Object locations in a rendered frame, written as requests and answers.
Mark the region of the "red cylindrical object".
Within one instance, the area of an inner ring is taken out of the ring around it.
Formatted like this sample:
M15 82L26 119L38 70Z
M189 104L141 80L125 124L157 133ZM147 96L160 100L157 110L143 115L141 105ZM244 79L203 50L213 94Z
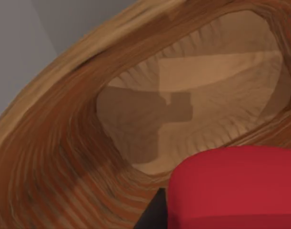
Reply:
M291 150L233 146L172 172L168 229L291 229Z

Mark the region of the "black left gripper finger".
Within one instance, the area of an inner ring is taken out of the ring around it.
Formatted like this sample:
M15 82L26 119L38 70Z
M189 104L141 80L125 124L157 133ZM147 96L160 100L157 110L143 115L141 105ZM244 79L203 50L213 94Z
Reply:
M134 229L167 229L168 211L165 188L159 188Z

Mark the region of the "brown woven basket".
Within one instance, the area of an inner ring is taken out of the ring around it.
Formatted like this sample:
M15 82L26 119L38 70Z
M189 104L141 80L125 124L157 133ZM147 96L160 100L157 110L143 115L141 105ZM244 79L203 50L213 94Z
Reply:
M184 159L291 148L291 0L138 0L0 117L0 229L133 229Z

